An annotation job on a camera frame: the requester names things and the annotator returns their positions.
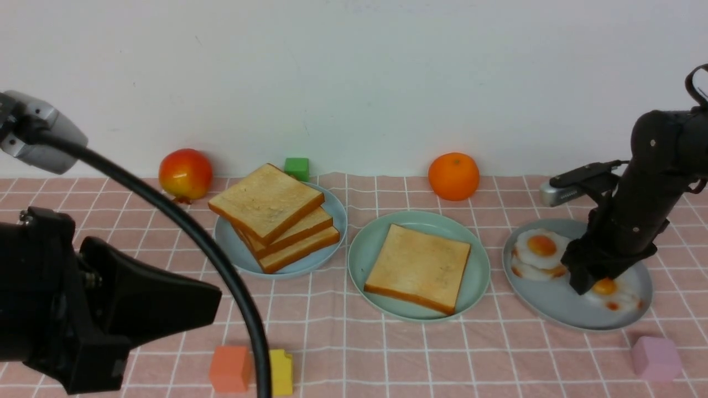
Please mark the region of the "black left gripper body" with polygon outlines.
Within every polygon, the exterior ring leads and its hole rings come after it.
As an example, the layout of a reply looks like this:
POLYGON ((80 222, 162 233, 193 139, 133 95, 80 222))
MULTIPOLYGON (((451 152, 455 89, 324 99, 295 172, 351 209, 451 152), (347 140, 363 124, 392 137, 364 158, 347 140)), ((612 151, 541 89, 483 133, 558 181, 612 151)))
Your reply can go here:
POLYGON ((68 215, 28 207, 16 225, 16 360, 69 395, 117 391, 135 348, 211 325, 220 288, 86 237, 68 215))

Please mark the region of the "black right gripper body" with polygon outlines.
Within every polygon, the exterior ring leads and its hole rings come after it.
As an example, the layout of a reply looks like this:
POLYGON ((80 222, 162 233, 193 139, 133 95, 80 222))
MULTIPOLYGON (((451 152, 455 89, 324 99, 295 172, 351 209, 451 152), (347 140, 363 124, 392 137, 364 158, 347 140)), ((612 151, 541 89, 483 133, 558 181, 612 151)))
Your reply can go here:
POLYGON ((572 240, 561 259, 578 295, 597 282, 614 280, 658 251, 658 212, 647 208, 598 207, 591 211, 586 231, 572 240))

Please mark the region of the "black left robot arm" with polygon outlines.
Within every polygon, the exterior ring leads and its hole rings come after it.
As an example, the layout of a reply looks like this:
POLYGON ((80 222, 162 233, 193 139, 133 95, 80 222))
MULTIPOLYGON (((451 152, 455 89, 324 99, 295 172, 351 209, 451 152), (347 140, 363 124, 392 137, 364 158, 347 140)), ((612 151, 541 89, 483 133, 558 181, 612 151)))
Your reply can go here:
POLYGON ((1 356, 69 395, 117 391, 131 350, 214 322, 221 290, 103 239, 79 251, 68 215, 28 207, 1 227, 1 356))

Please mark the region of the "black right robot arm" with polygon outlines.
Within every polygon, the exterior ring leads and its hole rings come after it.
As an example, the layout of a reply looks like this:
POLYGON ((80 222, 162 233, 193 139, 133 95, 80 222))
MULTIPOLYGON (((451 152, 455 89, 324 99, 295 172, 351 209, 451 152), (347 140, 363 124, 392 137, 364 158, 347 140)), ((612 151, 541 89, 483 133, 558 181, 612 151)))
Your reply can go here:
POLYGON ((706 110, 650 111, 631 136, 632 158, 622 176, 620 161, 595 162, 554 176, 554 188, 573 188, 596 207, 582 237, 566 248, 562 264, 570 285, 583 295, 604 279, 615 279, 657 252, 655 238, 686 192, 706 186, 706 110))

